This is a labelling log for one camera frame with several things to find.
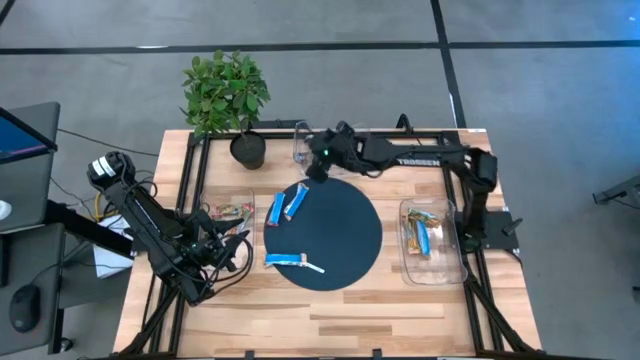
wooden table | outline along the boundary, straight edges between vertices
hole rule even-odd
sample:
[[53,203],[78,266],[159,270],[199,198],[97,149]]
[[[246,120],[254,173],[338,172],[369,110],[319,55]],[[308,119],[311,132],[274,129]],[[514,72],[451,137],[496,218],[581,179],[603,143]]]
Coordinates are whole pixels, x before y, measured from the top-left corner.
[[[462,143],[490,150],[484,130],[459,133]],[[158,185],[156,199],[167,208],[176,204],[188,135],[183,130],[167,131],[164,135],[154,180]],[[221,186],[253,189],[256,261],[241,283],[200,306],[186,307],[178,356],[244,356],[245,350],[255,350],[256,356],[371,356],[374,348],[381,348],[385,356],[473,354],[462,285],[409,286],[400,274],[396,235],[400,201],[446,198],[442,170],[394,167],[379,179],[348,177],[346,180],[363,191],[378,212],[384,232],[382,249],[371,270],[355,284],[338,291],[316,292],[297,287],[274,268],[263,267],[262,229],[273,194],[303,178],[291,155],[291,140],[268,140],[265,164],[259,170],[248,171],[230,156],[229,141],[212,141],[204,193]],[[189,205],[198,159],[196,150],[187,197]],[[490,195],[488,206],[504,206],[500,186]],[[522,338],[539,348],[519,264],[503,251],[485,254],[496,305]],[[138,257],[114,351],[128,345],[140,330],[150,280],[146,255]],[[157,301],[158,283],[153,302]],[[479,303],[478,309],[484,344],[491,348],[486,314]],[[172,315],[170,309],[161,350],[168,346]]]

computer mouse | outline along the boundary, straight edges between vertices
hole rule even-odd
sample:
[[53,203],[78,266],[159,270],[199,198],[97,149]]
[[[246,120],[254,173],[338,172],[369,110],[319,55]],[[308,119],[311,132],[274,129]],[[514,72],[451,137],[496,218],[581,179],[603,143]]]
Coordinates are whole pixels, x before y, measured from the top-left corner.
[[18,289],[11,298],[9,319],[16,331],[31,331],[40,321],[40,289],[28,284]]

concrete floor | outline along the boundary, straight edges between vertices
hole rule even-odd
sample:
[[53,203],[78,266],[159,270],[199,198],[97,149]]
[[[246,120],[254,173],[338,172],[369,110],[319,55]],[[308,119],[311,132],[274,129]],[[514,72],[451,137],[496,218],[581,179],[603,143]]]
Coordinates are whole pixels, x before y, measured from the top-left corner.
[[[633,0],[441,3],[450,41],[640,38]],[[417,0],[18,0],[0,27],[0,48],[436,41],[432,15],[429,2]],[[438,50],[252,55],[272,93],[265,119],[373,127],[392,126],[405,112],[415,126],[454,126]],[[184,103],[181,69],[192,56],[0,56],[0,105],[58,101],[60,127],[157,152],[165,129],[187,127],[177,107]],[[640,172],[640,50],[453,50],[452,57],[467,124],[488,129],[507,204],[525,220],[518,237],[544,348],[637,358],[640,304],[631,286],[640,284],[638,214],[615,203],[595,206],[591,193]],[[91,197],[85,166],[109,149],[58,139],[54,178]],[[134,161],[155,168],[152,157]],[[51,197],[75,202],[55,188]],[[72,309],[65,335],[76,339],[75,351],[47,358],[106,355],[122,301]],[[88,314],[91,321],[80,320]]]

black round plate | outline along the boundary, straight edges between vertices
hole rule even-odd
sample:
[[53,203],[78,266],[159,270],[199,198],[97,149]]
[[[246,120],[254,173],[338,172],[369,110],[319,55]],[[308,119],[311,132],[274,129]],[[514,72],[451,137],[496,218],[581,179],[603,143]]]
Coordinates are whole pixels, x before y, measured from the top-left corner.
[[356,187],[329,178],[320,184],[310,179],[306,197],[288,221],[284,208],[293,200],[298,184],[285,191],[283,213],[277,227],[266,225],[268,254],[307,254],[307,261],[325,270],[276,266],[292,283],[310,290],[337,290],[363,277],[382,246],[382,224],[371,201]]

monitor screen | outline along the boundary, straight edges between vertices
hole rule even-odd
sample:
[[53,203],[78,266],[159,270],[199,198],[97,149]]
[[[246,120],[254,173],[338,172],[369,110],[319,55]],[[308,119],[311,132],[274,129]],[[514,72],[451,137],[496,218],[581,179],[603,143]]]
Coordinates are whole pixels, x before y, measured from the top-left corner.
[[0,111],[0,163],[46,154],[55,150],[55,145],[53,147],[34,129],[6,111]]

